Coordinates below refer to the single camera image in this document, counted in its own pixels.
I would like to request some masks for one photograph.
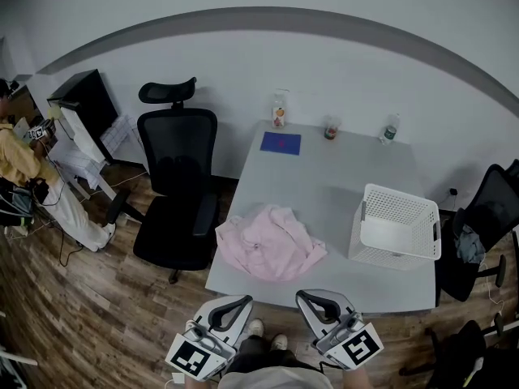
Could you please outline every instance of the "shoe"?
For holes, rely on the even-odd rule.
[[[263,334],[265,333],[265,326],[263,325],[263,322],[259,318],[255,318],[251,321],[249,324],[249,327],[247,328],[247,334],[249,336],[258,336],[263,337]]]
[[[289,339],[284,334],[278,334],[272,339],[271,350],[286,350],[289,347]]]
[[[106,243],[103,245],[103,246],[100,246],[101,249],[105,248],[109,243],[110,241],[112,240],[112,238],[114,237],[114,234],[115,234],[115,228],[117,228],[117,225],[116,224],[107,224],[103,230],[105,230],[107,233],[108,233],[108,241],[106,241]]]

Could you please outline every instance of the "water bottle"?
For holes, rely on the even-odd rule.
[[[285,94],[277,92],[274,94],[272,103],[272,126],[274,128],[283,128],[285,126],[286,116],[286,99]]]
[[[400,125],[400,114],[392,113],[388,119],[388,125],[380,132],[379,140],[384,145],[392,143],[397,135],[398,126]]]

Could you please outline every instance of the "pink cloth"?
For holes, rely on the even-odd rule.
[[[262,280],[292,280],[327,254],[288,207],[269,204],[245,218],[232,216],[216,231],[224,260]]]

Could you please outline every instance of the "white wall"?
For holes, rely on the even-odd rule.
[[[0,36],[7,24],[21,25],[22,31],[6,35],[26,40],[28,50],[23,42],[15,47],[21,57],[33,57],[34,71],[88,42],[150,20],[222,7],[280,6],[352,15],[411,32],[468,59],[519,95],[519,0],[3,1]],[[17,22],[8,22],[6,13]]]
[[[239,176],[253,125],[268,117],[275,88],[290,90],[293,122],[318,124],[326,113],[338,113],[345,129],[375,135],[388,113],[400,113],[399,138],[413,145],[422,183],[435,200],[454,186],[457,205],[466,204],[488,165],[507,166],[515,158],[519,121],[497,96],[485,95],[492,91],[480,92],[445,68],[354,43],[354,36],[199,30],[148,41],[125,41],[125,33],[103,38],[171,15],[244,6],[329,11],[399,28],[462,56],[519,95],[519,0],[0,0],[0,36],[12,48],[16,74],[57,71],[28,81],[43,113],[46,97],[78,71],[98,68],[118,111],[136,117],[152,109],[137,98],[143,83],[197,76],[188,104],[218,116],[213,169],[222,176]],[[58,58],[99,38],[66,56],[65,69],[55,67]],[[117,43],[101,48],[112,40]]]
[[[0,39],[0,78],[12,80],[15,75],[15,67],[7,47],[5,39]]]
[[[490,164],[508,166],[519,151],[517,117],[478,90],[405,56],[328,37],[261,31],[170,36],[95,55],[40,79],[60,84],[92,68],[101,72],[118,112],[135,117],[158,109],[139,101],[144,83],[196,76],[187,105],[217,115],[213,173],[226,177],[239,177],[253,127],[269,117],[275,88],[290,90],[292,122],[319,125],[335,113],[345,130],[376,135],[387,114],[400,113],[398,138],[413,146],[427,195],[440,201],[454,186],[457,206],[473,197]]]

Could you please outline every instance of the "black bag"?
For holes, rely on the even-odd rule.
[[[28,226],[32,223],[32,192],[0,177],[0,225]]]

